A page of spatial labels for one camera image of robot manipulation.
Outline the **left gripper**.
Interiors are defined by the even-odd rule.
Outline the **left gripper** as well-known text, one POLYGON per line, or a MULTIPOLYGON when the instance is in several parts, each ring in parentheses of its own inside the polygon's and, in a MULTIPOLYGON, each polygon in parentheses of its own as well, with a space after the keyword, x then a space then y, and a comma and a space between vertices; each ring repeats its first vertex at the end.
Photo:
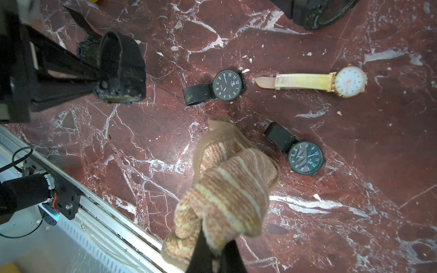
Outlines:
POLYGON ((1 1, 1 122, 92 93, 105 74, 29 25, 39 1, 1 1))

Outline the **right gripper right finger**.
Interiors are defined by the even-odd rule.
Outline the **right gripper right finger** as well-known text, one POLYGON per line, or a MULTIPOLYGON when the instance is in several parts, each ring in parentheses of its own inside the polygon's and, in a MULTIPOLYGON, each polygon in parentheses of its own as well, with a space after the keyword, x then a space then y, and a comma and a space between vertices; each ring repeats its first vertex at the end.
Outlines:
POLYGON ((236 241, 231 241, 225 246, 221 256, 220 272, 247 273, 236 241))

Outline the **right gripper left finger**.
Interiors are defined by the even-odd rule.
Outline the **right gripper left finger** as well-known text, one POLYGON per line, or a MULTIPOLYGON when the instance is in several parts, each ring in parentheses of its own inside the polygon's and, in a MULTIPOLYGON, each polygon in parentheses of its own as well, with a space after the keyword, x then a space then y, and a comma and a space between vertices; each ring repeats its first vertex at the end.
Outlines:
POLYGON ((203 230, 200 230, 198 240, 186 273, 213 273, 213 253, 207 245, 203 230))

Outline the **beige striped cloth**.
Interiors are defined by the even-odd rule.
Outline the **beige striped cloth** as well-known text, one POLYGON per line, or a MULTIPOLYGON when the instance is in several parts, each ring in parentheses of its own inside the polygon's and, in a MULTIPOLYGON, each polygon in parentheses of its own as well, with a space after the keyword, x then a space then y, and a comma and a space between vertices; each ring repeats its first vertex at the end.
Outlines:
POLYGON ((226 117, 211 117, 208 125, 193 156, 192 185, 176 206, 175 226, 161 254, 184 271, 201 253, 211 254, 206 268, 218 273, 231 242, 241 235, 261 235, 281 172, 226 117))

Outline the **black watch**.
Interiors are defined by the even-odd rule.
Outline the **black watch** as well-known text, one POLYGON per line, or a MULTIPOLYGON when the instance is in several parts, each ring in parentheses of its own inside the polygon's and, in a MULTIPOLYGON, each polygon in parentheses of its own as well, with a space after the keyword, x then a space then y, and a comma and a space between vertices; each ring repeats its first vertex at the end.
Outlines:
POLYGON ((87 35, 76 55, 106 74, 93 90, 106 103, 133 104, 146 98, 146 71, 138 44, 115 31, 101 37, 87 35))

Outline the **small olive watch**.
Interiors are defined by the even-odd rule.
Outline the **small olive watch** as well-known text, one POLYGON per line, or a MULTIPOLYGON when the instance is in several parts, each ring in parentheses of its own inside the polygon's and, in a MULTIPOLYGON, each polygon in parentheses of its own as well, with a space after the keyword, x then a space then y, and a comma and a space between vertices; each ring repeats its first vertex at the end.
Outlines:
POLYGON ((297 174, 314 176, 323 167, 322 149, 313 142, 300 140, 280 124, 272 122, 264 136, 286 155, 291 170, 297 174))

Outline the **cream strap watch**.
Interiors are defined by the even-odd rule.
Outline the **cream strap watch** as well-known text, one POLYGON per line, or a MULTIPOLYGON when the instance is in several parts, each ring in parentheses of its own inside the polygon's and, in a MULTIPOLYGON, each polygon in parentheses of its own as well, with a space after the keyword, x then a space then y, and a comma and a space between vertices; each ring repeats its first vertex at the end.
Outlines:
POLYGON ((259 77, 256 84, 264 89, 313 89, 351 98, 365 92, 368 78, 359 67, 348 66, 329 74, 292 73, 275 77, 259 77))

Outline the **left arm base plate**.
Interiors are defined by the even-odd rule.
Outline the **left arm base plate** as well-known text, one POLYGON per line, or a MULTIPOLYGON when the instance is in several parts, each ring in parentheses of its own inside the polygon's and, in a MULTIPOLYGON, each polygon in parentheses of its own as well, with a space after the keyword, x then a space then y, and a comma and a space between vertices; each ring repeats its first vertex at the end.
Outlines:
POLYGON ((36 205, 42 217, 50 225, 55 225, 61 216, 68 220, 74 219, 79 210, 82 191, 57 173, 42 170, 31 174, 32 178, 40 179, 42 176, 47 181, 43 189, 49 191, 47 198, 36 205))

